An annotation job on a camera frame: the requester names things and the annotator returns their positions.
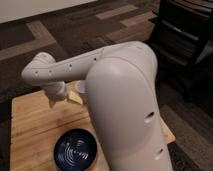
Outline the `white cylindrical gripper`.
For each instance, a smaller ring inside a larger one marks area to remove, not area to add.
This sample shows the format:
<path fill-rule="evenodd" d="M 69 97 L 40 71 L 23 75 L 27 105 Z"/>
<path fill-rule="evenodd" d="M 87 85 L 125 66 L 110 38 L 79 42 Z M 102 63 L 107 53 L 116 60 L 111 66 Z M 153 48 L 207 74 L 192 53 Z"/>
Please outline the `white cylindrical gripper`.
<path fill-rule="evenodd" d="M 50 108 L 53 108 L 57 101 L 65 100 L 67 95 L 67 100 L 69 102 L 78 104 L 83 103 L 81 97 L 78 94 L 73 91 L 68 93 L 67 86 L 63 81 L 45 84 L 42 89 L 49 99 Z"/>

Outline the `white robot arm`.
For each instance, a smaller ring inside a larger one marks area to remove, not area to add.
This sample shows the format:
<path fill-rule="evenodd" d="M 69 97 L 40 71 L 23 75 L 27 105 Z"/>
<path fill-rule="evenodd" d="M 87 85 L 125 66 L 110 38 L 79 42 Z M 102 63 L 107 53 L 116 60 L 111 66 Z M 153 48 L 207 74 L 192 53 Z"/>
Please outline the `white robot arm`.
<path fill-rule="evenodd" d="M 59 62 L 40 52 L 22 78 L 51 101 L 68 96 L 68 81 L 85 82 L 88 112 L 110 171 L 173 171 L 156 97 L 157 68 L 150 46 L 129 41 Z"/>

